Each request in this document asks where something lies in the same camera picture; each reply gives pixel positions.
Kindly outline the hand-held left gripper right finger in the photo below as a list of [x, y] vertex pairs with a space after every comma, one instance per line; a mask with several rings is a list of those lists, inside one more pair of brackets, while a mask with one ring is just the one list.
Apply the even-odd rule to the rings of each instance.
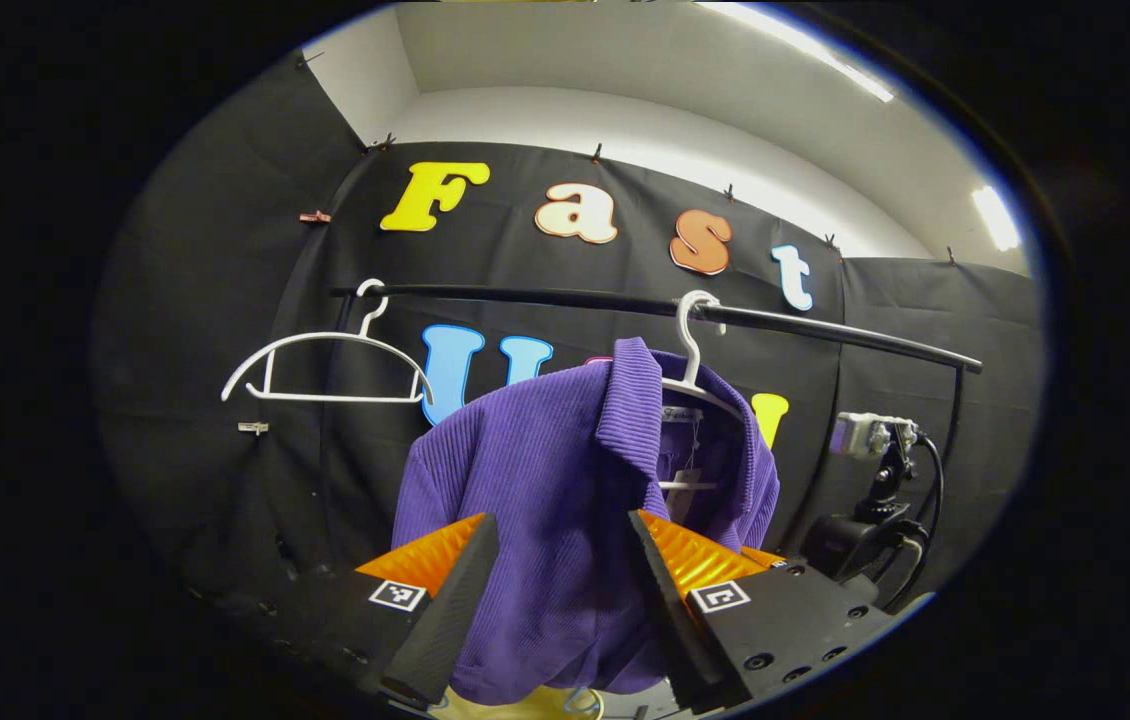
[[729, 550], [642, 509], [628, 519], [633, 573], [684, 710], [707, 714], [783, 697], [898, 623], [803, 562]]

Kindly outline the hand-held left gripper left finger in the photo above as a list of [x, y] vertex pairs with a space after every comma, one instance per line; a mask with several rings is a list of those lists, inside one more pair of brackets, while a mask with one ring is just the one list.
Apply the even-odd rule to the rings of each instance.
[[498, 557], [492, 512], [310, 579], [310, 656], [370, 697], [437, 705]]

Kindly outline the purple corduroy jacket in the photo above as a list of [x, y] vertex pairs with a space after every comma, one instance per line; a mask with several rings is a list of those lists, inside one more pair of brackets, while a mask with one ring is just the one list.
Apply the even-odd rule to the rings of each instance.
[[710, 368], [698, 387], [730, 405], [693, 398], [669, 420], [664, 379], [684, 357], [616, 341], [606, 363], [504, 387], [470, 401], [410, 448], [393, 547], [489, 512], [498, 557], [452, 691], [510, 705], [541, 687], [633, 694], [664, 679], [631, 556], [628, 514], [667, 518], [664, 483], [693, 469], [709, 484], [683, 523], [729, 550], [765, 538], [780, 496], [775, 457], [751, 407]]

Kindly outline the black clothes rack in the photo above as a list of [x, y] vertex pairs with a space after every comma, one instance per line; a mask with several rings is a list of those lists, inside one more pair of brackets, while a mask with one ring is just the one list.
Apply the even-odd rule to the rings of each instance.
[[[638, 300], [638, 297], [623, 295], [623, 293], [600, 290], [516, 290], [516, 288], [495, 288], [475, 286], [475, 284], [391, 284], [391, 286], [374, 284], [367, 290], [356, 290], [354, 287], [334, 287], [329, 290], [329, 296], [338, 297], [338, 300], [349, 296], [370, 297], [370, 300], [405, 296], [414, 297], [414, 300], [497, 302], [497, 304], [603, 310], [611, 311], [611, 313], [651, 316], [675, 316], [678, 313], [678, 302], [673, 300]], [[955, 379], [950, 419], [948, 420], [948, 437], [946, 437], [944, 451], [941, 451], [941, 459], [945, 462], [949, 460], [955, 446], [955, 439], [958, 439], [960, 433], [964, 388], [966, 388], [964, 382], [966, 382], [968, 374], [977, 375], [984, 370], [984, 364], [973, 359], [973, 357], [954, 354], [945, 348], [922, 345], [922, 342], [903, 340], [903, 338], [890, 336], [890, 333], [862, 331], [862, 329], [840, 323], [817, 322], [817, 320], [811, 319], [763, 313], [758, 310], [721, 304], [711, 305], [707, 302], [702, 302], [689, 310], [689, 316], [702, 320], [702, 322], [721, 326], [737, 326], [777, 333], [798, 333], [798, 336], [812, 338], [812, 340], [871, 348], [871, 350], [885, 352], [885, 354], [949, 366], [955, 372]]]

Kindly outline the white plastic hanger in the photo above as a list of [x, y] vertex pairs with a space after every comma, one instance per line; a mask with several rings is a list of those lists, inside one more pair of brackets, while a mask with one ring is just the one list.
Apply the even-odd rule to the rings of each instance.
[[680, 378], [660, 379], [661, 392], [664, 393], [666, 400], [669, 398], [671, 400], [670, 404], [662, 406], [660, 419], [664, 423], [690, 424], [692, 441], [687, 465], [673, 474], [673, 479], [660, 483], [660, 487], [664, 491], [689, 493], [718, 487], [715, 482], [703, 479], [703, 466], [699, 462], [702, 450], [699, 430], [705, 420], [706, 405], [716, 407], [720, 413], [742, 425], [748, 423], [748, 416], [751, 414], [744, 410], [742, 402], [734, 398], [733, 391], [719, 393], [702, 387], [698, 382], [702, 350], [690, 331], [690, 316], [698, 309], [720, 306], [720, 300], [707, 290], [690, 290], [676, 302], [676, 337], [679, 338], [685, 352], [685, 363]]
[[[260, 401], [276, 401], [276, 402], [297, 402], [297, 404], [356, 404], [356, 405], [405, 405], [405, 404], [423, 404], [424, 401], [434, 400], [434, 387], [432, 387], [431, 378], [425, 374], [423, 366], [414, 361], [408, 354], [400, 350], [395, 346], [390, 345], [390, 342], [383, 342], [376, 340], [376, 338], [370, 337], [370, 326], [379, 318], [386, 314], [386, 306], [390, 305], [390, 300], [386, 297], [386, 283], [379, 281], [376, 278], [370, 278], [367, 281], [360, 281], [359, 286], [353, 290], [353, 296], [355, 300], [370, 300], [370, 296], [377, 297], [379, 306], [370, 310], [367, 315], [360, 319], [360, 326], [354, 332], [345, 331], [318, 331], [318, 332], [305, 332], [305, 333], [290, 333], [290, 336], [285, 336], [280, 340], [273, 340], [272, 342], [267, 342], [259, 350], [254, 352], [250, 356], [241, 361], [236, 368], [223, 383], [221, 392], [219, 392], [219, 401], [221, 404], [231, 400], [231, 396], [235, 392], [235, 389], [242, 384], [245, 387], [245, 391], [251, 397], [258, 398]], [[292, 392], [278, 392], [272, 389], [273, 381], [273, 357], [276, 357], [277, 352], [281, 348], [287, 348], [295, 345], [305, 345], [305, 342], [351, 342], [351, 345], [360, 345], [370, 348], [377, 348], [377, 350], [386, 352], [397, 357], [397, 359], [405, 361], [406, 365], [411, 368], [411, 384], [409, 391], [402, 396], [364, 396], [364, 394], [332, 394], [332, 393], [292, 393]], [[249, 370], [254, 368], [258, 363], [264, 364], [264, 375], [263, 375], [263, 387], [254, 387], [253, 383], [245, 381], [245, 374]]]

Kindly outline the white paper hang tag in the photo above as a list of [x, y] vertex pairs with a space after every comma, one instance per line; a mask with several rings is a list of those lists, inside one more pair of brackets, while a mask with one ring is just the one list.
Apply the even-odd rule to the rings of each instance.
[[673, 523], [683, 524], [687, 519], [694, 497], [702, 486], [701, 475], [702, 470], [698, 468], [681, 469], [673, 472], [673, 479], [660, 483], [660, 488], [664, 489], [667, 518]]

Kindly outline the ceiling light strip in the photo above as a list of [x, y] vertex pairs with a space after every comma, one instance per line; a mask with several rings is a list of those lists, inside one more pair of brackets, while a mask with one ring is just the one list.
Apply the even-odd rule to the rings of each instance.
[[854, 86], [867, 92], [868, 95], [879, 99], [883, 104], [889, 104], [897, 99], [897, 92], [890, 87], [889, 83], [883, 83], [876, 73], [863, 68], [861, 64], [850, 61], [847, 55], [841, 51], [833, 50], [829, 42], [820, 38], [815, 32], [801, 29], [794, 20], [785, 19], [777, 10], [763, 8], [760, 3], [716, 3], [716, 1], [694, 1], [699, 9], [720, 15], [720, 17], [742, 24], [742, 26], [760, 32], [780, 44], [798, 51], [799, 54], [822, 63], [831, 70], [835, 70], [838, 76], [853, 83]]
[[1007, 252], [1022, 246], [1022, 234], [1017, 228], [1016, 219], [1012, 218], [1010, 209], [1005, 205], [994, 186], [985, 184], [985, 186], [972, 191], [971, 201], [984, 222], [986, 233], [993, 241], [996, 250]]

